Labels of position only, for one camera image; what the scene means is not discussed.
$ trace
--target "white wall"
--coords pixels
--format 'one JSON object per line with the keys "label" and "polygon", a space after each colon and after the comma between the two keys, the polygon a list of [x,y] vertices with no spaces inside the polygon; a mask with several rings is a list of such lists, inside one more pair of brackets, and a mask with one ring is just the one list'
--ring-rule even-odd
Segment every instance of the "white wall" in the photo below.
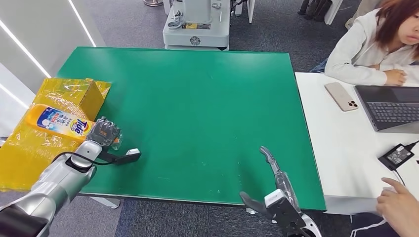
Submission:
{"label": "white wall", "polygon": [[[0,0],[0,21],[52,77],[77,46],[93,46],[70,2],[97,46],[105,43],[83,0]],[[0,28],[0,63],[34,93],[44,73]]]}
{"label": "white wall", "polygon": [[9,136],[35,94],[0,63],[0,137]]}

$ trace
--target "yellow box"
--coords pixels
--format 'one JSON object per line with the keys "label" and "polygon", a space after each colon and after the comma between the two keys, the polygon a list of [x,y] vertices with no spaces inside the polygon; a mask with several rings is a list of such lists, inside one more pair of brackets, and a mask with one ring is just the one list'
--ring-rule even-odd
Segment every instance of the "yellow box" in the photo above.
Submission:
{"label": "yellow box", "polygon": [[[93,121],[111,83],[92,79],[45,79],[32,105],[47,104]],[[80,143],[47,134],[20,120],[0,149],[0,190],[28,190],[56,155]]]}

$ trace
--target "white desk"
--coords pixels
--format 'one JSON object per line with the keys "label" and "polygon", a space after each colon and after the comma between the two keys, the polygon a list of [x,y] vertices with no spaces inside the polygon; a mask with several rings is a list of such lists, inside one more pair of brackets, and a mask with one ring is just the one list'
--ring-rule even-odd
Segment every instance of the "white desk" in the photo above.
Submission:
{"label": "white desk", "polygon": [[[383,187],[381,177],[397,180],[377,157],[395,145],[419,140],[419,134],[377,133],[359,102],[354,86],[342,83],[359,109],[342,112],[324,85],[338,80],[324,74],[296,73],[314,156],[325,195],[327,213],[353,214],[375,211]],[[417,156],[397,170],[419,199],[419,145]]]}

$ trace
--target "bottle label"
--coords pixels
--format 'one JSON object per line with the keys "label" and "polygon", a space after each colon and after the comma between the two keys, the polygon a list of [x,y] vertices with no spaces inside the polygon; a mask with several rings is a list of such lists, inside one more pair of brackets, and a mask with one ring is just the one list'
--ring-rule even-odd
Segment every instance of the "bottle label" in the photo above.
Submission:
{"label": "bottle label", "polygon": [[48,107],[38,118],[39,127],[65,135],[86,136],[91,130],[88,120]]}

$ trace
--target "woman's hand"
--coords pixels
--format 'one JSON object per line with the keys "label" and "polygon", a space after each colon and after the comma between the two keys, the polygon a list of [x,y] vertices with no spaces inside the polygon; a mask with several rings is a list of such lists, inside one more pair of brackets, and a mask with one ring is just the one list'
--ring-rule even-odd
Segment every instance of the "woman's hand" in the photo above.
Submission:
{"label": "woman's hand", "polygon": [[396,193],[390,190],[381,192],[377,198],[377,211],[381,214],[400,237],[419,236],[419,202],[394,179],[382,178],[382,181],[393,186]]}
{"label": "woman's hand", "polygon": [[384,73],[387,75],[385,85],[403,85],[406,82],[407,74],[403,70],[393,69]]}

